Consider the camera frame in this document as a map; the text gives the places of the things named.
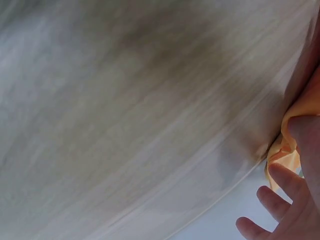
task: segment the yellow fabric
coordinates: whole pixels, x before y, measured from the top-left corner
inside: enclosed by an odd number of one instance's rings
[[[271,164],[282,164],[293,172],[300,167],[297,143],[289,133],[288,121],[292,117],[305,115],[320,115],[320,67],[315,71],[299,99],[284,115],[281,124],[281,134],[268,152],[266,175],[270,181],[271,188],[274,190],[278,188],[278,185],[269,174],[268,169]]]

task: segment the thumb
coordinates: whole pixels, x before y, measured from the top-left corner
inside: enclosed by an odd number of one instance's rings
[[[288,129],[296,140],[302,172],[320,210],[320,116],[293,117]]]

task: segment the finger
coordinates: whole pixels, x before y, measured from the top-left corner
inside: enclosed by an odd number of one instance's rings
[[[259,201],[268,210],[271,216],[280,222],[285,216],[291,204],[283,200],[278,194],[267,186],[262,186],[256,192]]]
[[[235,225],[241,235],[247,240],[266,240],[271,234],[246,217],[240,217]]]
[[[279,163],[273,163],[269,167],[269,173],[280,188],[291,198],[295,199],[297,193],[306,185],[303,178]]]

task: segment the skin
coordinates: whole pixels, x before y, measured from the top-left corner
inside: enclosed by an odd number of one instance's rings
[[[288,127],[297,142],[305,179],[280,164],[270,166],[271,176],[293,202],[260,187],[257,197],[278,226],[269,232],[241,217],[236,226],[247,240],[320,240],[320,116],[294,117]]]

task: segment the wood grain surface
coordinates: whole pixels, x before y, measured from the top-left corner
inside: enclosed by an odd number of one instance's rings
[[[184,227],[278,134],[315,9],[2,0],[0,239],[163,240]]]

